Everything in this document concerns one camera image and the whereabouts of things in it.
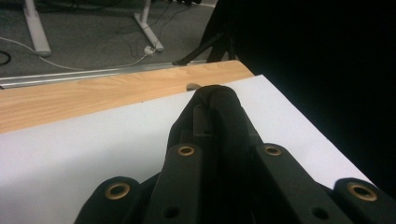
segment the white paper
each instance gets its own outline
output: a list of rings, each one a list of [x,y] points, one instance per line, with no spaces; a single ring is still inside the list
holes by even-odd
[[[372,183],[264,76],[225,85],[236,91],[262,140],[287,149],[316,181],[331,189],[344,177]],[[1,223],[73,223],[103,181],[143,182],[157,174],[170,128],[192,95],[0,134]]]

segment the white cable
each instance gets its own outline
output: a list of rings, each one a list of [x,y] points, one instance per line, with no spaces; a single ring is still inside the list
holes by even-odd
[[[21,42],[18,42],[18,41],[15,41],[15,40],[11,40],[11,39],[7,39],[7,38],[3,38],[3,37],[1,37],[1,36],[0,36],[0,39],[5,40],[5,41],[8,41],[8,42],[12,42],[12,43],[14,43],[14,44],[21,45],[21,46],[23,46],[23,47],[29,49],[29,50],[32,51],[33,53],[35,53],[35,51],[34,51],[32,48],[30,48],[29,46],[26,46],[26,45],[22,44]],[[135,64],[137,64],[137,63],[140,63],[140,62],[141,62],[143,59],[145,59],[148,55],[149,55],[149,54],[145,54],[143,57],[141,57],[140,59],[138,59],[138,60],[137,60],[136,62],[134,62],[134,63],[124,64],[124,65],[117,65],[117,66],[109,66],[109,67],[106,67],[106,68],[117,68],[117,67],[128,67],[128,66],[132,66],[132,65],[135,65]],[[37,56],[37,57],[38,57],[39,59],[41,59],[42,61],[46,62],[46,63],[52,64],[52,65],[57,66],[57,67],[60,67],[60,68],[69,69],[69,70],[75,70],[75,71],[87,70],[87,69],[84,69],[84,68],[74,68],[74,67],[62,66],[62,65],[59,65],[59,64],[57,64],[57,63],[50,62],[50,61],[48,61],[48,60],[46,60],[46,59],[44,59],[44,58],[42,58],[42,57],[40,57],[40,56]]]

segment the wooden surface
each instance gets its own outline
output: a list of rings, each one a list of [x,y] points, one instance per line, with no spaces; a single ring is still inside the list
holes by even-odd
[[[73,118],[253,74],[238,61],[203,63],[0,91],[0,133]]]

